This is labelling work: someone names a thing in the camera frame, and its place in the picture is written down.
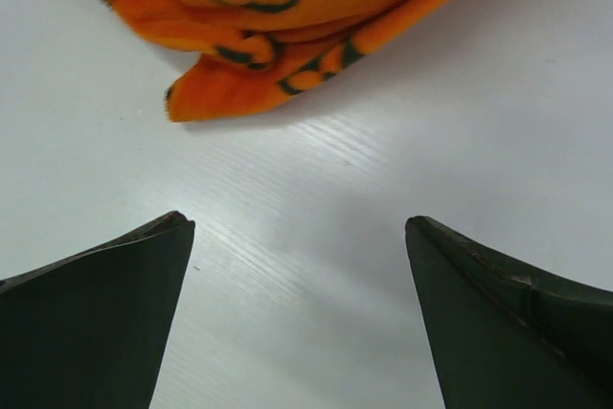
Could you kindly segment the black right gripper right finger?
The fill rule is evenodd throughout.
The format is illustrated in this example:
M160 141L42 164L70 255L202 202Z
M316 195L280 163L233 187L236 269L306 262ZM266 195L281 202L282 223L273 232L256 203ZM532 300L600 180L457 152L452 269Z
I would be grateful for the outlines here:
M612 295L427 216L405 239L448 408L608 408Z

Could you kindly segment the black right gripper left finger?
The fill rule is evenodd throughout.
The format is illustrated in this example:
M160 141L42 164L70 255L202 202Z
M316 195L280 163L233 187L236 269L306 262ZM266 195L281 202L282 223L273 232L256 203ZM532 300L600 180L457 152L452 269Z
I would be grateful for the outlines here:
M194 230L166 213L2 280L2 407L148 408Z

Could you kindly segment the orange patterned plush pillowcase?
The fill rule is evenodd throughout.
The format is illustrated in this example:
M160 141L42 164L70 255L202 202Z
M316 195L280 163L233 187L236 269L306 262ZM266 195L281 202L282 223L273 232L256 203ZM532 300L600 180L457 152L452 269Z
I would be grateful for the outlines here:
M141 38L198 54L165 96L176 123L276 108L449 0L103 0Z

